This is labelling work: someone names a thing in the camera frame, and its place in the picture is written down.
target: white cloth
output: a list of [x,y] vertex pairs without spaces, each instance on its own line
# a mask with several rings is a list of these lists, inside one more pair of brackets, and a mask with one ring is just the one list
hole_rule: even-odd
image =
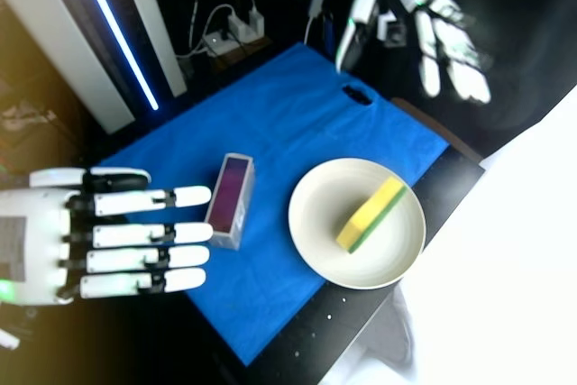
[[577,88],[488,169],[401,282],[419,384],[577,384]]

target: blue cloth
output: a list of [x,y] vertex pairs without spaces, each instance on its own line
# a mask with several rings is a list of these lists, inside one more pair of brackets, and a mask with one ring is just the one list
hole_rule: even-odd
[[[361,89],[371,105],[343,91]],[[324,161],[376,161],[414,184],[447,143],[370,87],[301,44],[102,162],[146,169],[152,188],[213,186],[224,154],[254,158],[256,183],[239,252],[211,249],[207,281],[188,295],[248,365],[324,283],[290,238],[289,200]],[[202,220],[205,207],[135,215]]]

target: round plate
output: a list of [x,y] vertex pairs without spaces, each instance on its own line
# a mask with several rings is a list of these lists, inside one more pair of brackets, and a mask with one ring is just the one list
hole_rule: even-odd
[[376,289],[399,280],[425,245],[425,216],[413,190],[389,211],[353,253],[336,237],[387,178],[391,170],[368,160],[325,162],[298,182],[288,207],[293,242],[305,262],[334,284]]

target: robotic hand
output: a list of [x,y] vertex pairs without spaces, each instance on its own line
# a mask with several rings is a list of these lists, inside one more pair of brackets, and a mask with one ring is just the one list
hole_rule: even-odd
[[336,53],[336,69],[351,70],[362,55],[365,44],[377,29],[385,46],[387,29],[396,16],[412,16],[417,30],[418,47],[422,53],[419,74],[425,93],[438,96],[441,91],[439,62],[463,100],[487,104],[490,91],[481,72],[479,55],[467,32],[463,30],[464,14],[454,0],[399,0],[398,11],[380,14],[379,0],[354,0],[347,26]]
[[[0,301],[62,305],[192,289],[205,282],[206,223],[127,224],[125,213],[201,205],[207,187],[146,190],[144,170],[52,169],[0,192]],[[11,342],[0,330],[0,340]]]

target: sponge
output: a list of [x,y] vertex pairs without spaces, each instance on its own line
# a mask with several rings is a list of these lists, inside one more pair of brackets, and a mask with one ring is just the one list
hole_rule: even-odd
[[407,187],[400,180],[392,176],[388,178],[344,225],[336,237],[337,243],[347,252],[354,252],[403,197],[406,190]]

